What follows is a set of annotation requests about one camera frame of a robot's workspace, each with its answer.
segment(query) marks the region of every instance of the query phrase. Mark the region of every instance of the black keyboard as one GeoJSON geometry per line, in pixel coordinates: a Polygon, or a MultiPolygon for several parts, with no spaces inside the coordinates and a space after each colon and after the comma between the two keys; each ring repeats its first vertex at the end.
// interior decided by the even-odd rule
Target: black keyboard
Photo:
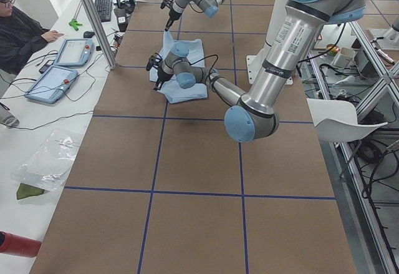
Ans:
{"type": "Polygon", "coordinates": [[[101,22],[111,21],[112,0],[94,0],[94,6],[97,10],[101,22]]]}

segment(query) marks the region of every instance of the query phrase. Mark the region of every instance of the computer mouse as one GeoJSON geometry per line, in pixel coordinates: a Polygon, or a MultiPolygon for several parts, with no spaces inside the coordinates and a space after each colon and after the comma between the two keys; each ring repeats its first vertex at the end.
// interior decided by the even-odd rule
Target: computer mouse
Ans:
{"type": "Polygon", "coordinates": [[[83,38],[91,38],[94,36],[94,32],[93,31],[85,31],[83,33],[83,38]]]}

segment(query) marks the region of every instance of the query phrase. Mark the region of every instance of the black jacket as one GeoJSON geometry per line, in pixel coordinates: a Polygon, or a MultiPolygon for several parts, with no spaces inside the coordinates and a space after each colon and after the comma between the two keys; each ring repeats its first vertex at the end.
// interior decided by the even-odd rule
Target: black jacket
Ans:
{"type": "Polygon", "coordinates": [[[13,7],[9,17],[0,17],[0,69],[18,74],[31,55],[47,45],[41,25],[13,7]]]}

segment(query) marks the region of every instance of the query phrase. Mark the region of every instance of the tablet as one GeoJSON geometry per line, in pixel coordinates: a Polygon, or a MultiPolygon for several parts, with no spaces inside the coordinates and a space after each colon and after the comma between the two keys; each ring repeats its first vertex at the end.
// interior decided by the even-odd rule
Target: tablet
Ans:
{"type": "Polygon", "coordinates": [[[64,40],[54,60],[54,65],[81,67],[89,60],[93,46],[91,38],[64,40]]]}
{"type": "Polygon", "coordinates": [[[53,104],[76,81],[77,71],[58,65],[50,66],[24,94],[28,99],[53,104]]]}

